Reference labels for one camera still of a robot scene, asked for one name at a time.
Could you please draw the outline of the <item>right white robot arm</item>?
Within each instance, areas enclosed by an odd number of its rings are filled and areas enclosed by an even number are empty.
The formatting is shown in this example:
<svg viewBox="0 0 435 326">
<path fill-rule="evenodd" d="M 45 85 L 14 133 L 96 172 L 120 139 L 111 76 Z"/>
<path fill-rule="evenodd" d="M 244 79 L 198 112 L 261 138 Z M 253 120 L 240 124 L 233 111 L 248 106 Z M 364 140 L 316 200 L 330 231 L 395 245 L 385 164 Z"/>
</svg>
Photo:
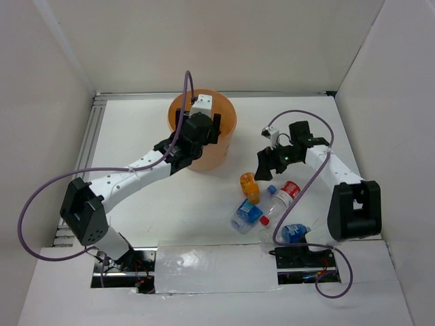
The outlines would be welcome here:
<svg viewBox="0 0 435 326">
<path fill-rule="evenodd" d="M 282 212 L 275 228 L 281 229 L 284 220 L 316 179 L 321 179 L 332 192 L 326 222 L 308 231 L 296 257 L 300 264 L 312 266 L 320 258 L 320 251 L 333 249 L 347 240 L 380 234 L 381 189 L 376 181 L 366 181 L 332 151 L 333 140 L 314 137 L 307 121 L 289 125 L 290 143 L 281 145 L 280 132 L 271 125 L 262 129 L 262 136 L 270 145 L 259 151 L 257 181 L 270 181 L 273 173 L 281 174 L 291 164 L 304 163 L 315 173 Z"/>
</svg>

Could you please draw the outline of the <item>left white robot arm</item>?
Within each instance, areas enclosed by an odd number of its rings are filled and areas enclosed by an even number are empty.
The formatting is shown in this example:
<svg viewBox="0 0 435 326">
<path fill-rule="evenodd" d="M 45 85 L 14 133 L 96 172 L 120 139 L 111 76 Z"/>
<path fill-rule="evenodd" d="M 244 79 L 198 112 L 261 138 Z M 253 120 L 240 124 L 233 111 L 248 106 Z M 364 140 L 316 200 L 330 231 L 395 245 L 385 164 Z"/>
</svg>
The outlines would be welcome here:
<svg viewBox="0 0 435 326">
<path fill-rule="evenodd" d="M 140 260 L 139 254 L 120 233 L 109 226 L 107 214 L 121 201 L 144 187 L 189 167 L 203 154 L 203 147 L 216 144 L 221 115 L 177 113 L 180 132 L 173 132 L 123 172 L 85 182 L 72 180 L 60 215 L 80 244 L 104 252 L 119 271 Z"/>
</svg>

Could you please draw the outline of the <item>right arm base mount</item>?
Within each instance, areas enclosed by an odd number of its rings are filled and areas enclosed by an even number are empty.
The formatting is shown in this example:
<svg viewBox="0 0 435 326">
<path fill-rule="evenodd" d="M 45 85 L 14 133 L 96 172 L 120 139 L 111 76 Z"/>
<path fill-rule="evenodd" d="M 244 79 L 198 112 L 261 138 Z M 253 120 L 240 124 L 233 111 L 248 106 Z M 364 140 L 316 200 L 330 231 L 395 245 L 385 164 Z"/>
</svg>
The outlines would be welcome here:
<svg viewBox="0 0 435 326">
<path fill-rule="evenodd" d="M 306 247 L 276 247 L 268 252 L 275 258 L 279 285 L 339 283 L 336 260 L 331 250 L 311 252 Z"/>
</svg>

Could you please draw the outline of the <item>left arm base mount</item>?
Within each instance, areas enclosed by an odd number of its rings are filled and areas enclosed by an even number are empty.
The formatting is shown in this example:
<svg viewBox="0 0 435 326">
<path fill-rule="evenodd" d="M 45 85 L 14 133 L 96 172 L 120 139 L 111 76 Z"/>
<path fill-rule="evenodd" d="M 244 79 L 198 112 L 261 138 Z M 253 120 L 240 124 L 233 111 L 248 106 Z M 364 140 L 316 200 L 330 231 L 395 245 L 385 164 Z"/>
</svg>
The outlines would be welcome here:
<svg viewBox="0 0 435 326">
<path fill-rule="evenodd" d="M 134 248 L 128 263 L 116 263 L 104 252 L 86 248 L 93 257 L 91 289 L 133 289 L 141 294 L 155 293 L 155 266 L 157 248 Z"/>
</svg>

